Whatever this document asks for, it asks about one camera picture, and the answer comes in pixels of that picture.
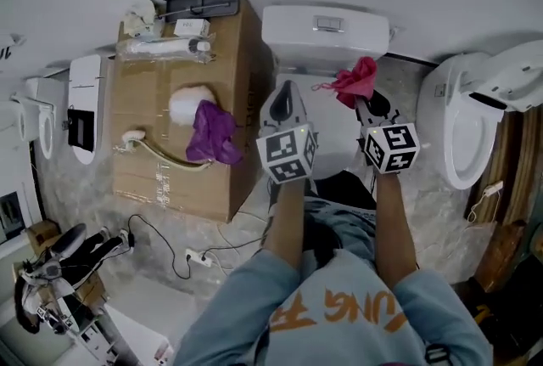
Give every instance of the toilet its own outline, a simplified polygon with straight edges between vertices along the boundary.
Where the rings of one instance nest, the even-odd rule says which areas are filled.
[[[43,156],[51,159],[65,119],[64,83],[53,78],[33,77],[23,90],[11,96],[17,126],[23,141],[40,140]]]
[[[352,165],[360,151],[361,123],[322,84],[351,70],[360,57],[378,59],[389,47],[389,21],[344,8],[279,5],[264,8],[262,39],[278,62],[277,86],[296,83],[316,134],[314,179]]]
[[[90,132],[91,142],[88,147],[82,148],[71,144],[71,148],[76,158],[81,164],[91,164],[98,152],[104,152],[101,148],[109,146],[107,136],[109,135],[108,120],[105,111],[109,109],[107,105],[106,94],[107,84],[111,78],[108,78],[109,61],[107,58],[94,54],[86,57],[74,59],[70,64],[70,84],[68,88],[68,104],[72,111],[79,110],[90,114],[91,120],[83,122],[79,119],[77,123],[68,126],[68,141],[74,138],[81,141],[87,135],[85,129]]]
[[[465,53],[443,62],[423,80],[417,133],[441,177],[467,189],[483,174],[504,112],[543,102],[543,41],[496,56]]]

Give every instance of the flush button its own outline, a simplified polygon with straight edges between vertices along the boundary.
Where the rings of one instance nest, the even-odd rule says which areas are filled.
[[[313,31],[343,32],[339,17],[313,16]]]
[[[319,18],[316,22],[316,27],[320,30],[326,30],[326,29],[329,29],[331,26],[330,26],[330,19],[326,19],[326,18]]]

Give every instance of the toilet tank lid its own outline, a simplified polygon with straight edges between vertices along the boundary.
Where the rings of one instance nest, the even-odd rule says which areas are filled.
[[[386,17],[346,8],[272,5],[262,18],[262,39],[272,48],[345,48],[378,57],[388,51],[389,37]]]

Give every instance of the white fluffy ball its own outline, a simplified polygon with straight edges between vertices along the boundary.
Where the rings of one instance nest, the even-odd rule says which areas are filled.
[[[204,85],[182,88],[170,97],[170,118],[179,126],[192,126],[196,109],[202,100],[216,104],[215,96]]]

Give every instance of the plug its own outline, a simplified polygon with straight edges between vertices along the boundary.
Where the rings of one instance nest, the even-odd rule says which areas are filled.
[[[500,192],[503,189],[503,180],[500,180],[496,183],[492,183],[491,185],[487,186],[483,191],[484,197],[490,197],[491,195],[494,195],[495,193]]]
[[[211,267],[211,264],[213,263],[211,259],[203,256],[203,253],[198,253],[197,251],[191,250],[190,248],[187,248],[185,250],[185,256],[187,257],[187,259],[190,259],[191,262],[199,263],[200,265],[204,265],[205,267]]]

